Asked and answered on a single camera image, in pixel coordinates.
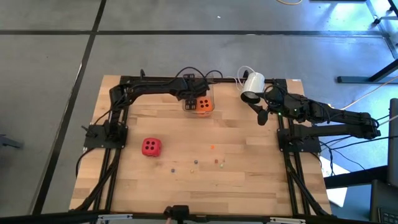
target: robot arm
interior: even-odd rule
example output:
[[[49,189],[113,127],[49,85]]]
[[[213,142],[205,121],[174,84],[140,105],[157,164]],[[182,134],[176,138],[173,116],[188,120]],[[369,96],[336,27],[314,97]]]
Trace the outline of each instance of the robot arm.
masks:
[[[288,93],[277,85],[268,86],[263,93],[256,93],[267,103],[267,109],[249,103],[249,106],[258,114],[260,125],[265,125],[268,113],[277,113],[286,118],[291,118],[299,123],[323,123],[334,121],[344,125],[306,127],[294,124],[292,127],[295,138],[306,136],[336,136],[349,134],[357,138],[373,139],[380,136],[378,122],[369,113],[357,113],[338,110],[329,105],[308,99],[302,95]]]
[[[186,74],[183,78],[174,78],[169,82],[134,81],[117,85],[109,90],[111,110],[121,110],[133,104],[139,96],[144,94],[171,94],[180,101],[206,96],[206,91],[209,89],[206,79],[197,79],[194,74]]]

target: wooden table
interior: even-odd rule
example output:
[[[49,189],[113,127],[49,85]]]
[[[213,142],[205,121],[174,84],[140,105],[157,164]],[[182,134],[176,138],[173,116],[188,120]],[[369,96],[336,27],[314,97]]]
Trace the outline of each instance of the wooden table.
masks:
[[[119,80],[104,76],[93,121],[109,109],[108,91]],[[289,92],[303,94],[300,80],[287,84]],[[257,114],[240,100],[234,83],[213,86],[215,110],[207,118],[183,111],[182,102],[171,95],[140,96],[130,106],[112,212],[162,213],[168,205],[188,205],[193,214],[292,214],[276,115],[259,126]],[[162,141],[160,157],[142,155],[142,141],[148,137]],[[79,206],[97,184],[103,155],[104,149],[95,149],[83,158],[70,208]],[[300,155],[308,189],[330,212],[319,161],[309,153]],[[303,212],[297,186],[295,192]]]

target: metal rod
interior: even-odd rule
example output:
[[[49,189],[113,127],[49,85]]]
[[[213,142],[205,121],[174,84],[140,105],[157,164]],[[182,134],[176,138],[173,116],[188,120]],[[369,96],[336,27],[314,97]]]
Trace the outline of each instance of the metal rod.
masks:
[[[284,120],[281,116],[278,116],[278,123],[279,123],[279,129],[284,129]],[[287,185],[289,187],[289,196],[290,196],[290,204],[292,206],[292,213],[293,215],[298,214],[299,210],[297,208],[297,199],[296,199],[296,194],[294,192],[294,184],[292,177],[289,175],[286,160],[290,160],[290,155],[288,152],[283,152],[284,155],[284,161],[285,161],[285,168],[286,168],[286,178],[287,178]]]
[[[380,81],[370,81],[370,77],[337,77],[338,83],[357,83],[357,84],[384,84],[391,80],[391,78],[382,78]],[[398,84],[398,80],[389,82],[388,85]]]
[[[288,121],[289,127],[292,127],[293,126],[293,120],[292,119],[288,119],[287,121]],[[305,184],[303,167],[302,167],[301,158],[300,158],[300,153],[294,152],[293,155],[294,155],[294,162],[296,164],[297,175],[301,179],[301,181]],[[301,192],[301,199],[302,199],[302,203],[303,203],[304,214],[309,215],[310,214],[310,206],[309,206],[308,201],[305,198],[303,192]]]
[[[125,81],[125,79],[121,78],[120,79],[120,84],[123,84]],[[127,119],[129,117],[129,106],[126,106],[123,109],[123,115],[122,115],[122,125],[126,125],[127,124]],[[112,206],[112,199],[113,199],[113,192],[114,192],[114,187],[116,184],[116,177],[118,174],[118,167],[119,167],[119,160],[120,160],[120,156],[121,156],[121,149],[116,149],[115,152],[115,158],[117,159],[117,166],[116,166],[116,170],[114,171],[114,173],[111,176],[111,180],[109,181],[109,189],[108,189],[108,194],[106,196],[106,202],[105,202],[105,210],[110,211],[111,210],[111,206]]]
[[[96,35],[302,35],[302,36],[382,36],[376,30],[99,30]]]
[[[99,178],[102,178],[105,175],[106,169],[108,168],[108,165],[109,165],[109,155],[110,154],[111,154],[111,149],[105,149],[105,155],[104,155],[104,159],[102,161],[101,173],[99,174]],[[103,189],[100,190],[98,196],[94,200],[93,210],[98,210],[100,207],[102,190]]]
[[[130,79],[130,81],[136,81],[136,80],[140,80],[141,77],[138,76],[131,76],[128,77]],[[174,79],[174,77],[144,77],[144,80],[146,81],[153,81],[153,82],[167,82]],[[233,78],[213,78],[212,81],[216,82],[216,83],[235,83],[235,79]],[[246,81],[245,78],[240,78],[241,82]],[[274,83],[273,79],[265,79],[264,81],[265,83]]]
[[[370,184],[372,180],[386,182],[388,169],[387,166],[374,167],[366,170],[350,172],[348,174],[339,174],[331,177],[325,177],[326,189],[335,189],[340,187],[350,187],[354,185]]]
[[[382,70],[378,71],[376,74],[369,78],[370,82],[378,82],[381,79],[387,77],[392,72],[398,69],[398,59],[391,62],[389,65],[385,66]]]

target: concrete floor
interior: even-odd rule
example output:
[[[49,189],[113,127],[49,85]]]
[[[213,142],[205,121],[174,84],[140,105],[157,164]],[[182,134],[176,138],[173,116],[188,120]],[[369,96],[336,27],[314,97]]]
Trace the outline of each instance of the concrete floor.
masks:
[[[373,1],[381,14],[387,0]],[[100,0],[0,2],[0,29],[88,29]],[[378,30],[363,2],[304,0],[298,6],[277,1],[108,1],[100,30]],[[395,27],[386,21],[384,27]],[[23,141],[21,150],[0,150],[0,216],[25,215],[42,175],[88,40],[80,36],[0,35],[0,133]],[[221,70],[235,76],[249,65],[270,78],[298,78],[309,98],[341,108],[376,85],[337,84],[339,75],[369,76],[393,61],[381,37],[255,35],[107,35],[97,36],[63,143],[44,212],[67,211],[75,183],[75,162],[84,130],[94,110],[103,75],[174,75],[182,67]],[[385,86],[350,109],[374,118],[388,114],[396,86]],[[381,127],[387,135],[387,125]],[[387,141],[342,149],[364,167],[387,163]],[[360,170],[336,154],[335,163]],[[358,194],[350,190],[347,206],[333,207],[343,218],[366,219]]]

